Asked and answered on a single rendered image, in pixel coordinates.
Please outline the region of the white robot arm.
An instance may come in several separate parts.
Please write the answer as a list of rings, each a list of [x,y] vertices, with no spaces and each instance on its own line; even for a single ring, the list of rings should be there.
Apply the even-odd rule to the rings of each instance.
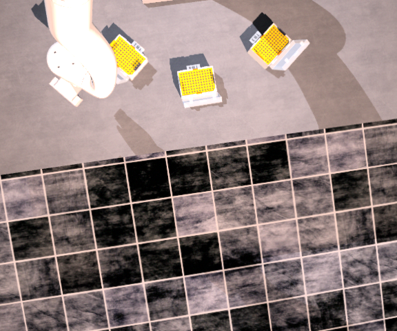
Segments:
[[[61,77],[49,84],[75,106],[83,100],[81,89],[98,98],[109,96],[116,84],[116,56],[92,22],[92,0],[44,3],[48,27],[58,41],[48,50],[47,63]]]

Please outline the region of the yellow pipette tip rack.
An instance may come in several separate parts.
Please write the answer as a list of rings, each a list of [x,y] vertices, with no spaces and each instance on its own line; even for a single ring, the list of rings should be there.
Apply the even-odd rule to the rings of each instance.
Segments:
[[[145,61],[145,58],[121,37],[110,45],[115,53],[117,65],[128,75],[133,74]]]
[[[211,68],[180,72],[179,79],[182,95],[210,92],[215,89],[214,74]]]
[[[252,50],[269,65],[276,55],[288,44],[289,41],[285,35],[281,29],[272,26]]]

